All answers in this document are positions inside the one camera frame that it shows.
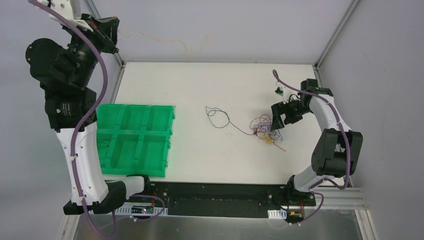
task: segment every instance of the gray wall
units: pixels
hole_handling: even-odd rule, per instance
[[[71,38],[27,1],[0,4],[0,239],[55,239],[64,218],[62,206],[71,196],[70,179],[25,51],[38,38],[62,46]],[[103,56],[112,81],[107,101],[119,68],[113,56]],[[92,89],[98,92],[102,80],[97,66]]]
[[[94,2],[133,33],[118,35],[126,61],[312,64],[351,0]]]
[[[380,239],[423,239],[424,1],[363,0],[321,68],[363,134],[353,176]]]

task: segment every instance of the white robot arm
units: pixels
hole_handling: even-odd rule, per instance
[[[77,0],[37,2],[45,6],[38,4],[40,8],[46,11],[51,8],[59,13],[58,18],[64,17],[64,21],[68,20],[68,24],[74,24],[73,27],[81,31],[78,34],[63,26],[72,36],[68,49],[53,40],[40,38],[31,43],[25,53],[31,76],[40,81],[40,87],[45,92],[44,109],[66,157],[72,194],[63,211],[66,215],[82,214],[85,204],[95,214],[106,214],[121,207],[130,196],[145,189],[144,176],[130,176],[107,183],[103,179],[97,150],[97,116],[93,111],[99,101],[96,101],[96,93],[87,88],[98,63],[98,56],[92,49],[97,49],[99,53],[118,52],[116,44],[119,19],[95,19],[88,14],[81,15]],[[63,24],[57,17],[50,17]],[[91,114],[79,127],[80,120],[88,112]],[[72,149],[74,132],[77,134]]]
[[[287,124],[300,121],[303,114],[313,113],[322,132],[312,153],[311,165],[303,172],[291,176],[282,190],[280,202],[299,205],[311,197],[313,189],[324,180],[331,181],[332,178],[343,176],[348,178],[355,172],[363,137],[360,132],[352,131],[343,121],[334,104],[331,90],[319,87],[316,79],[306,79],[300,85],[301,90],[298,90],[283,83],[277,71],[274,70],[273,74],[287,88],[298,91],[300,97],[297,100],[289,98],[288,102],[282,101],[271,106],[271,129],[284,128]],[[347,187],[346,183],[347,181],[340,188]]]

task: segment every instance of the green plastic tray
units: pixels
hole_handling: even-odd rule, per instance
[[[103,174],[165,177],[174,106],[102,104],[97,150]]]

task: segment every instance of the white table surface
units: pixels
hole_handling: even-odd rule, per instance
[[[311,164],[321,135],[311,113],[280,132],[278,147],[228,125],[215,128],[205,106],[226,111],[231,121],[251,133],[249,123],[282,100],[274,93],[272,70],[291,86],[315,78],[312,66],[291,64],[128,62],[116,104],[173,105],[171,148],[166,177],[153,181],[191,183],[285,184]],[[217,126],[223,114],[212,117]],[[105,179],[116,177],[105,176]]]

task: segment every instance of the purple cable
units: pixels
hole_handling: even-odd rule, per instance
[[[134,195],[132,195],[131,197],[139,197],[139,198],[147,198],[147,199],[156,199],[156,200],[159,200],[160,201],[160,203],[162,203],[162,206],[163,206],[163,208],[162,208],[162,210],[160,210],[160,212],[159,213],[157,213],[156,215],[153,215],[153,216],[151,216],[151,217],[149,217],[149,218],[146,218],[146,219],[137,219],[137,218],[135,218],[136,220],[136,222],[146,222],[146,221],[149,221],[149,220],[152,220],[152,219],[155,219],[155,218],[157,218],[159,215],[161,215],[163,212],[164,212],[164,209],[165,209],[165,203],[164,203],[164,201],[162,200],[162,199],[160,199],[159,197],[157,197],[157,196],[150,196],[150,195],[141,195],[141,194],[134,194]],[[122,216],[122,217],[119,217],[118,219],[116,219],[116,221],[120,221],[120,220],[122,220],[122,219],[127,219],[128,218],[128,216]],[[104,225],[104,226],[102,226],[102,227],[100,227],[99,229],[104,229],[104,228],[107,228],[107,227],[109,227],[110,225],[111,225],[112,223],[108,223],[108,224],[106,224],[106,225]]]
[[[81,128],[81,126],[84,124],[84,122],[89,118],[89,116],[96,110],[96,108],[100,105],[100,102],[102,101],[103,97],[106,94],[106,89],[108,87],[108,72],[106,70],[106,65],[105,65],[105,62],[103,61],[102,56],[100,55],[100,52],[96,49],[96,47],[92,44],[92,42],[76,26],[74,26],[71,22],[66,20],[59,13],[57,13],[54,10],[50,9],[49,7],[43,5],[42,3],[39,3],[37,0],[28,0],[28,2],[32,5],[37,6],[40,9],[46,11],[47,13],[51,14],[55,18],[59,19],[69,29],[71,29],[74,33],[76,33],[78,35],[78,37],[80,37],[84,41],[84,43],[88,45],[90,50],[94,53],[95,57],[98,60],[98,63],[101,66],[101,71],[103,72],[103,86],[102,86],[101,92],[100,92],[97,100],[95,101],[93,106],[87,111],[87,113],[81,118],[81,120],[79,120],[78,124],[75,127],[75,130],[72,133],[72,137],[71,137],[71,141],[70,141],[70,156],[71,156],[71,158],[72,157],[75,158],[76,157],[75,156],[75,142],[77,140],[78,130]],[[80,197],[83,197],[84,194],[83,194],[83,189],[81,188],[80,178],[78,176],[76,159],[72,160],[72,172],[73,172],[73,178],[75,179],[75,185],[76,185],[76,189],[78,191],[78,195]],[[81,200],[81,203],[82,203],[82,208],[84,209],[85,216],[87,217],[87,220],[90,223],[91,227],[94,229],[94,231],[105,239],[114,239],[116,237],[117,233],[118,233],[116,231],[117,228],[116,228],[115,211],[112,211],[112,217],[113,217],[113,224],[115,226],[115,228],[114,228],[115,232],[112,236],[107,236],[104,233],[102,233],[96,227],[96,225],[94,224],[93,220],[90,217],[89,210],[87,208],[87,203],[86,203],[86,200],[84,198]]]
[[[321,179],[321,180],[319,180],[318,182],[316,182],[316,183],[314,183],[314,184],[312,184],[312,186],[310,186],[309,187],[309,189],[313,189],[313,188],[315,188],[315,187],[317,187],[318,185],[320,185],[324,180],[326,180],[326,181],[329,181],[330,183],[332,183],[334,186],[336,186],[338,189],[340,189],[340,190],[344,190],[345,188],[347,188],[348,187],[348,184],[349,184],[349,176],[350,176],[350,173],[351,173],[351,146],[349,145],[349,140],[348,140],[348,136],[346,135],[346,133],[345,133],[345,129],[343,128],[343,125],[342,125],[342,123],[340,122],[340,116],[339,116],[339,114],[337,113],[337,111],[336,111],[336,108],[333,106],[333,104],[331,104],[327,99],[325,99],[324,97],[322,97],[322,96],[320,96],[320,95],[318,95],[318,94],[315,94],[315,93],[312,93],[312,92],[308,92],[308,91],[303,91],[303,90],[300,90],[300,89],[296,89],[296,88],[294,88],[294,87],[292,87],[292,86],[290,86],[290,85],[288,85],[288,84],[286,84],[285,82],[283,82],[280,78],[279,78],[279,76],[278,76],[278,73],[277,73],[277,71],[274,69],[274,70],[272,70],[272,74],[274,75],[274,77],[275,77],[275,79],[277,79],[277,81],[279,82],[279,83],[281,83],[282,85],[284,85],[284,86],[286,86],[287,88],[289,88],[289,89],[291,89],[291,90],[293,90],[293,91],[296,91],[296,92],[299,92],[299,93],[302,93],[302,94],[306,94],[306,95],[310,95],[310,96],[313,96],[313,97],[317,97],[317,98],[319,98],[319,99],[321,99],[321,100],[323,100],[330,108],[331,108],[331,111],[333,112],[333,114],[334,114],[334,116],[335,116],[335,119],[336,119],[336,121],[337,121],[337,125],[338,125],[338,127],[340,128],[340,131],[341,131],[341,135],[343,136],[343,139],[344,139],[344,144],[346,145],[346,177],[344,178],[344,185],[343,186],[339,186],[335,181],[333,181],[333,180],[331,180],[331,179],[328,179],[328,178],[324,178],[324,179]],[[320,192],[315,192],[315,191],[310,191],[312,194],[316,194],[316,195],[320,195],[321,196],[321,202],[319,203],[319,205],[318,205],[318,207],[315,209],[315,211],[313,211],[313,213],[312,214],[310,214],[309,216],[307,216],[307,218],[305,218],[305,219],[303,219],[302,221],[300,221],[299,222],[299,224],[301,224],[301,223],[304,223],[306,220],[308,220],[308,219],[310,219],[312,216],[314,216],[320,209],[321,209],[321,207],[323,206],[323,204],[324,204],[324,195],[322,194],[322,193],[320,193]]]

